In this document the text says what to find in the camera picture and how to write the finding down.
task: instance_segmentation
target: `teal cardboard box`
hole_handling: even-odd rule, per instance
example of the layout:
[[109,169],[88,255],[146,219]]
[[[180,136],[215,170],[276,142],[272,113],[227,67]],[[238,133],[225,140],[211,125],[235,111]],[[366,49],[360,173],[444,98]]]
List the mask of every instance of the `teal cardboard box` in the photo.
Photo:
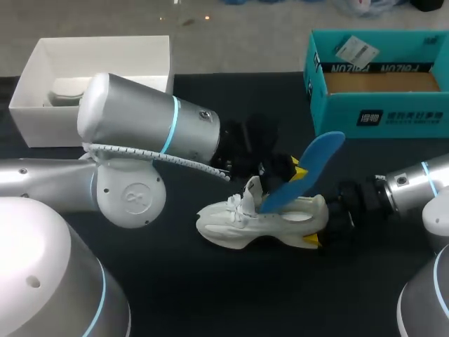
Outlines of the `teal cardboard box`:
[[448,32],[313,31],[304,84],[316,135],[449,138]]

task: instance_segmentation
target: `box label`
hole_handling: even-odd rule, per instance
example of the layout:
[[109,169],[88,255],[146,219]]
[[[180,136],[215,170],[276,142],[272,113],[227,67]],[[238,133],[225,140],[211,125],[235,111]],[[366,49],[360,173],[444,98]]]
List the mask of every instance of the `box label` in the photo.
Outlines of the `box label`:
[[374,62],[364,68],[356,67],[351,63],[322,62],[323,72],[430,72],[433,62]]
[[363,69],[379,55],[379,49],[367,44],[354,35],[339,49],[336,56]]
[[440,124],[444,113],[441,111],[398,111],[389,112],[387,115],[388,125],[413,125],[413,124]]
[[357,126],[378,126],[384,110],[361,110]]

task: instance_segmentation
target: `robotic arm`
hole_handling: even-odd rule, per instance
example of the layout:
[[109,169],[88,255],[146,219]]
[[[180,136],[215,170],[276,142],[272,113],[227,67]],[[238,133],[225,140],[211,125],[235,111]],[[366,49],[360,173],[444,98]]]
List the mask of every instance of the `robotic arm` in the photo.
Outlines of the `robotic arm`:
[[123,79],[98,74],[81,100],[80,160],[0,162],[0,197],[29,197],[57,212],[101,211],[121,227],[141,227],[162,212],[166,189],[153,160],[224,180],[263,168],[266,187],[295,175],[290,156],[273,154],[277,129],[263,116],[220,124],[214,111]]

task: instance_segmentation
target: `screw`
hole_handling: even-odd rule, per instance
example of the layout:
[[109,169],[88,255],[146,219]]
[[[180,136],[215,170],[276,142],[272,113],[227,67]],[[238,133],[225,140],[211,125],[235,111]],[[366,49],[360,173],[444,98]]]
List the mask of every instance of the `screw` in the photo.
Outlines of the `screw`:
[[406,177],[399,177],[398,180],[396,181],[399,185],[403,185],[407,182],[407,178]]
[[210,112],[209,112],[209,111],[201,110],[201,111],[199,112],[199,116],[200,116],[202,119],[210,119]]

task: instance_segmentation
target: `white box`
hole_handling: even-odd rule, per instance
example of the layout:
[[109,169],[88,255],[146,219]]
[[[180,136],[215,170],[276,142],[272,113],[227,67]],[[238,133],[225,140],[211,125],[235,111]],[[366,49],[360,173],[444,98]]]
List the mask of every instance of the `white box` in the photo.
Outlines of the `white box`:
[[48,94],[82,94],[92,76],[110,72],[171,93],[170,40],[160,37],[40,39],[9,110],[29,147],[80,146],[78,107],[53,107]]

